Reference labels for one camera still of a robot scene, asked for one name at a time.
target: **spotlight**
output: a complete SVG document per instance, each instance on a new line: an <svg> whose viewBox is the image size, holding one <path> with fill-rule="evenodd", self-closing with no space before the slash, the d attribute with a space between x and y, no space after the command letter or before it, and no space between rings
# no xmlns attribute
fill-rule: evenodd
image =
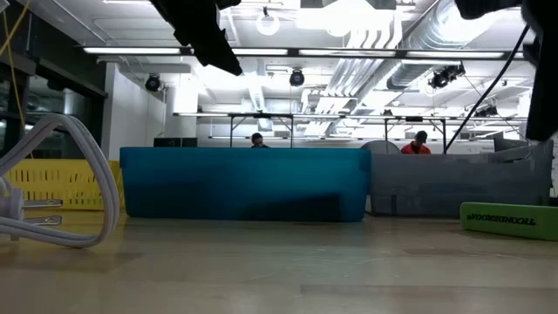
<svg viewBox="0 0 558 314"><path fill-rule="evenodd" d="M159 74L149 74L149 78L146 82L146 89L149 92L160 92L163 89Z"/></svg>
<svg viewBox="0 0 558 314"><path fill-rule="evenodd" d="M475 118L493 117L497 115L499 114L498 114L498 109L496 109L496 106L487 106L477 110L474 113Z"/></svg>
<svg viewBox="0 0 558 314"><path fill-rule="evenodd" d="M304 84L304 75L303 71L300 69L293 70L293 73L290 74L290 85L294 87L302 86Z"/></svg>
<svg viewBox="0 0 558 314"><path fill-rule="evenodd" d="M444 88L456 80L458 76L464 74L465 67L463 67L463 64L449 65L444 67L442 71L435 72L432 79L428 81L428 85L430 85L433 89Z"/></svg>

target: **light fixture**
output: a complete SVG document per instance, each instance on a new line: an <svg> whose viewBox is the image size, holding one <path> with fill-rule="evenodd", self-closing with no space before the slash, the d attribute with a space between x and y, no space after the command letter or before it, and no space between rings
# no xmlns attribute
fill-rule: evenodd
<svg viewBox="0 0 558 314"><path fill-rule="evenodd" d="M139 4L139 5L152 5L147 0L103 0L107 4Z"/></svg>
<svg viewBox="0 0 558 314"><path fill-rule="evenodd" d="M436 59L427 59L427 60L417 60L417 59L405 59L401 60L401 63L404 65L460 65L461 61L459 60L436 60Z"/></svg>
<svg viewBox="0 0 558 314"><path fill-rule="evenodd" d="M435 71L432 79L428 80L428 85L433 89L444 88L465 73L465 67L462 64L449 65L441 71Z"/></svg>
<svg viewBox="0 0 558 314"><path fill-rule="evenodd" d="M180 117L228 117L228 113L176 113Z"/></svg>
<svg viewBox="0 0 558 314"><path fill-rule="evenodd" d="M286 56L287 49L233 48L237 56Z"/></svg>
<svg viewBox="0 0 558 314"><path fill-rule="evenodd" d="M299 87L304 85L304 74L301 69L293 70L292 74L290 74L289 83L293 87Z"/></svg>
<svg viewBox="0 0 558 314"><path fill-rule="evenodd" d="M160 92L163 89L159 74L149 74L149 78L146 81L146 89L149 92Z"/></svg>
<svg viewBox="0 0 558 314"><path fill-rule="evenodd" d="M301 56L324 56L324 57L353 57L353 58L393 58L395 51L382 50L360 50L360 49L301 49Z"/></svg>
<svg viewBox="0 0 558 314"><path fill-rule="evenodd" d="M504 52L491 51L408 51L408 58L455 58L455 59L497 59Z"/></svg>
<svg viewBox="0 0 558 314"><path fill-rule="evenodd" d="M257 1L257 0L250 0L250 1L242 1L237 4L237 7L244 7L244 8L261 8L265 5L268 8L276 8L276 9L283 9L284 3L283 2L273 2L269 0Z"/></svg>
<svg viewBox="0 0 558 314"><path fill-rule="evenodd" d="M160 47L85 47L84 51L99 55L180 55L180 48Z"/></svg>
<svg viewBox="0 0 558 314"><path fill-rule="evenodd" d="M338 114L293 114L294 118L339 119Z"/></svg>
<svg viewBox="0 0 558 314"><path fill-rule="evenodd" d="M263 19L264 18L271 18L271 25L264 26ZM263 7L263 12L258 15L258 18L255 20L255 27L256 29L265 36L272 36L275 35L279 31L279 27L281 27L281 22L279 22L279 16L274 11L269 12L267 7Z"/></svg>

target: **person in red shirt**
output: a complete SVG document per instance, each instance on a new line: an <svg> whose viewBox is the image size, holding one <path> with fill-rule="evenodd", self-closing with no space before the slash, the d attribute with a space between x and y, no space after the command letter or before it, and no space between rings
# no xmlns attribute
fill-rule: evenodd
<svg viewBox="0 0 558 314"><path fill-rule="evenodd" d="M428 133L425 131L418 131L415 134L415 140L411 144L405 145L401 148L403 154L431 154L430 148L425 146Z"/></svg>

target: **metal frame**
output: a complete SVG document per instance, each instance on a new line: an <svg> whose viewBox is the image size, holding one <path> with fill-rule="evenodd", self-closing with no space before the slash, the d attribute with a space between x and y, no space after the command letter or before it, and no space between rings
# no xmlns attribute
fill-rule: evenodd
<svg viewBox="0 0 558 314"><path fill-rule="evenodd" d="M198 117L198 118L202 118L202 117L206 117L206 118L217 118L217 117L222 117L222 118L226 118L229 117L230 118L230 135L229 135L229 145L230 147L233 146L233 131L242 123L244 122L244 120L246 120L246 118L254 118L254 119L272 119L272 118L278 118L281 123L283 123L287 129L290 130L290 137L289 138L284 138L289 139L290 140L290 147L292 148L294 146L294 139L295 139L295 134L294 134L294 130L295 130L295 119L310 119L312 117L312 114L292 114L292 113L174 113L174 116L187 116L187 117ZM238 122L236 125L234 123L235 118L237 117L242 117L242 120L240 122ZM290 119L290 127L287 125L287 123L285 123L285 121L283 120L283 118L285 119ZM446 134L446 127L447 127L447 121L464 121L465 118L463 117L432 117L432 116L427 116L427 117L422 117L422 116L382 116L382 115L322 115L322 114L317 114L315 119L364 119L364 121L369 120L369 119L377 119L377 120L382 120L383 121L383 125L384 125L384 140L388 141L389 140L389 132L391 131L391 129L388 127L389 126L389 121L390 120L396 120L397 123L401 122L401 121L406 121L406 122L415 122L415 123L423 123L423 122L429 122L431 125L433 125L434 127L436 127L436 129L438 131L440 131L442 133L442 141L443 141L443 146L444 146L444 153L443 154L447 154L447 134ZM439 121L442 124L441 129L439 128L439 126L437 126L434 121ZM502 117L502 118L471 118L469 119L469 121L527 121L527 118L517 118L517 117ZM210 139L216 138L213 135L209 136ZM308 138L308 140L327 140L328 138L325 137L316 137L316 138ZM354 139L343 139L343 138L335 138L336 140L366 140L365 138L354 138Z"/></svg>
<svg viewBox="0 0 558 314"><path fill-rule="evenodd" d="M287 129L290 131L290 148L293 148L294 146L294 139L295 139L295 134L294 134L294 130L295 130L295 119L293 117L292 114L282 114L282 113L229 113L228 116L230 117L230 135L229 135L229 146L232 147L233 146L233 131L242 123L244 122L244 120L246 118L254 118L254 119L272 119L272 118L278 118L281 123L283 123ZM242 119L240 120L240 122L238 122L236 125L234 123L235 118L236 117L242 117ZM287 126L287 124L285 123L285 121L282 120L282 118L287 118L290 119L290 127Z"/></svg>

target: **teal plastic container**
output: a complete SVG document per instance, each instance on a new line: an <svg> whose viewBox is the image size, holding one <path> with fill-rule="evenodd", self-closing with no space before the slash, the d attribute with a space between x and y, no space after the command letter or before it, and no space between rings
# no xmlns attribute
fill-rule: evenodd
<svg viewBox="0 0 558 314"><path fill-rule="evenodd" d="M363 149L124 147L131 217L358 222L371 154Z"/></svg>

